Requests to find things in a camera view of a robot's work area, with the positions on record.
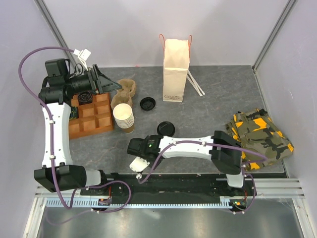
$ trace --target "gray table surface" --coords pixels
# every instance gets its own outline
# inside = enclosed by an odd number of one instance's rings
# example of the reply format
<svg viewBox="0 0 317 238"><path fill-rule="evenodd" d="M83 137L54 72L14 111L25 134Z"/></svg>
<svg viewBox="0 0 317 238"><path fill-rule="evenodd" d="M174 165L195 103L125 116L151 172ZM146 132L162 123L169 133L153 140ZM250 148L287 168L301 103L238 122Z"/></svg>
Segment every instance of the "gray table surface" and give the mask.
<svg viewBox="0 0 317 238"><path fill-rule="evenodd" d="M114 81L131 78L136 82L136 95L132 98L135 130L126 134L115 125L115 130L72 139L69 141L74 164L87 169L102 169L106 173L131 174L130 163L135 156L126 153L132 138L145 138L157 133L162 121L176 127L174 137L191 138L213 135L224 130L237 111L262 108L262 98L251 66L191 66L190 72L206 95L200 97L187 82L182 103L163 102L162 67L101 68ZM143 111L140 101L153 97L156 106ZM164 160L156 173L219 173L210 161L197 158L172 158ZM283 173L282 163L265 167L256 173Z"/></svg>

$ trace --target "wooden compartment tray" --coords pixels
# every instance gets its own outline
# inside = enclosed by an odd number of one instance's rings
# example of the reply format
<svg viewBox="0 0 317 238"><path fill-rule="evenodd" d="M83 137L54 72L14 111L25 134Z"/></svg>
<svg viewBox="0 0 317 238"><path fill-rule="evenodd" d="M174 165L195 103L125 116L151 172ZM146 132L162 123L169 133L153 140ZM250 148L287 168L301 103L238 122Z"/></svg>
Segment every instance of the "wooden compartment tray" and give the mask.
<svg viewBox="0 0 317 238"><path fill-rule="evenodd" d="M78 95L71 100L78 107L78 119L69 121L69 139L113 130L109 93L93 95L93 102L79 105Z"/></svg>

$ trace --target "paper cup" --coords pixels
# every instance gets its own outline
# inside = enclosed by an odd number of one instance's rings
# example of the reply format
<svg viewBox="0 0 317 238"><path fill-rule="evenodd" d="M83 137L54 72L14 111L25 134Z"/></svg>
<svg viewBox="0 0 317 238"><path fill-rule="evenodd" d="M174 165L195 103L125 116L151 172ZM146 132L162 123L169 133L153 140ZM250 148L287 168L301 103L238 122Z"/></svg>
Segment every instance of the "paper cup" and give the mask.
<svg viewBox="0 0 317 238"><path fill-rule="evenodd" d="M121 103L113 109L113 117L118 126L122 128L125 133L130 133L134 130L134 117L132 108L126 104Z"/></svg>

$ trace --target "white wall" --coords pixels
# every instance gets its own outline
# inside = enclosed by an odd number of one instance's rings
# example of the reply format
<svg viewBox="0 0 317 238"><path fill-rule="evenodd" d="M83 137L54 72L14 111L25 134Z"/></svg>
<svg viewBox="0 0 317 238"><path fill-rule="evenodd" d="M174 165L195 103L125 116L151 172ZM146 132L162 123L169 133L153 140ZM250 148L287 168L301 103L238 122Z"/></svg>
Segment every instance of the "white wall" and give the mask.
<svg viewBox="0 0 317 238"><path fill-rule="evenodd" d="M0 237L20 238L37 183L33 170L44 154L42 109L22 87L20 60L33 49L57 46L33 0L6 0L0 7ZM23 75L39 92L46 76L45 61L63 58L63 52L37 53L25 63Z"/></svg>
<svg viewBox="0 0 317 238"><path fill-rule="evenodd" d="M259 77L274 122L295 146L285 160L317 222L317 1L299 0L263 60Z"/></svg>
<svg viewBox="0 0 317 238"><path fill-rule="evenodd" d="M287 0L45 0L71 48L101 67L162 65L158 35L193 35L191 65L251 65Z"/></svg>

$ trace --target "white cable connector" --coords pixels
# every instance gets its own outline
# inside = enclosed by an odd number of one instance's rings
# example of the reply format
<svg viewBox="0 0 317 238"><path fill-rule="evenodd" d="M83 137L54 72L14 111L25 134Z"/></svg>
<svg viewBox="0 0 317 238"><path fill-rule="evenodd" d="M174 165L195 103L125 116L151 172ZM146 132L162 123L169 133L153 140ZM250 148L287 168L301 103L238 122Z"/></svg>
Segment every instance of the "white cable connector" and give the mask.
<svg viewBox="0 0 317 238"><path fill-rule="evenodd" d="M142 174L137 174L137 175L136 175L136 178L137 178L137 179L141 179L141 178L142 178Z"/></svg>
<svg viewBox="0 0 317 238"><path fill-rule="evenodd" d="M85 69L88 70L86 61L88 57L91 55L91 52L88 49L84 49L82 51L74 50L74 55L76 55L79 61L84 65Z"/></svg>

